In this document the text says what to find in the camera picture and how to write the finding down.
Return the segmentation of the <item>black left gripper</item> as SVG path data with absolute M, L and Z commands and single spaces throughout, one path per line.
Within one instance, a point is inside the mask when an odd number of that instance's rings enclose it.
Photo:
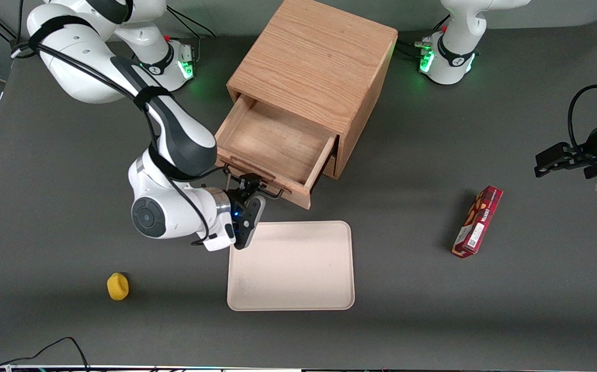
M 584 168 L 586 179 L 597 177 L 597 127 L 583 143 L 577 142 L 573 131 L 572 117 L 568 117 L 568 143 L 556 143 L 536 155 L 534 173 L 537 178 L 560 170 Z

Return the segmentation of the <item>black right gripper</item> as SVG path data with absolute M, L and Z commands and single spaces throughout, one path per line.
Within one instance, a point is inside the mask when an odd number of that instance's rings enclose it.
M 230 200 L 231 219 L 234 229 L 252 228 L 252 214 L 247 210 L 247 201 L 253 194 L 266 196 L 265 186 L 259 176 L 242 175 L 237 188 L 226 189 Z

